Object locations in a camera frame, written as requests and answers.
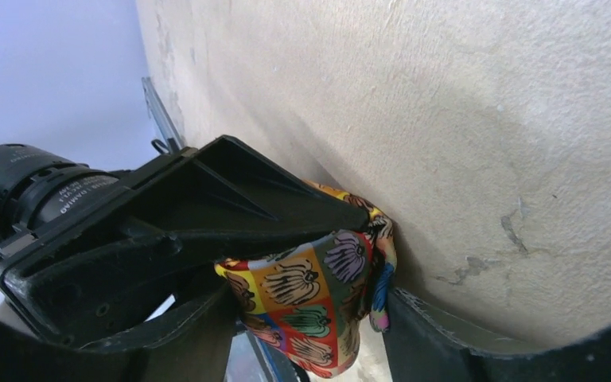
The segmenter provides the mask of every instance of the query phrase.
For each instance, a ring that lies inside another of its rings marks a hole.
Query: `purple flower print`
[[[355,281],[367,262],[360,238],[351,232],[343,232],[333,242],[336,247],[327,251],[325,264],[341,282]]]

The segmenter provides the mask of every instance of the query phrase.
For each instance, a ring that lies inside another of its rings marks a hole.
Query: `screw hole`
[[[99,306],[99,308],[97,308],[95,314],[97,315],[97,317],[105,316],[109,311],[109,307],[109,304],[102,304]]]
[[[154,252],[157,255],[171,256],[179,253],[183,247],[184,245],[178,238],[165,237],[154,246]]]
[[[73,342],[73,336],[67,336],[62,339],[62,345],[69,346]]]

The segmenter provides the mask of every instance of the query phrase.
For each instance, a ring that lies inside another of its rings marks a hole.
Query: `patterned fabric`
[[[258,338],[295,364],[330,378],[350,368],[360,349],[359,323],[390,327],[387,285],[397,259],[392,222],[361,197],[309,182],[369,214],[366,232],[338,231],[257,260],[215,265],[243,309],[242,321]]]

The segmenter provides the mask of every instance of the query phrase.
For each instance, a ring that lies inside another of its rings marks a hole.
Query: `beige wall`
[[[365,195],[404,286],[506,333],[611,321],[611,1],[138,4],[190,145]]]

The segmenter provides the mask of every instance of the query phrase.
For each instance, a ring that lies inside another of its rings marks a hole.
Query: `green pepper print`
[[[331,319],[322,305],[304,306],[294,309],[295,314],[286,314],[282,321],[308,337],[326,337]]]

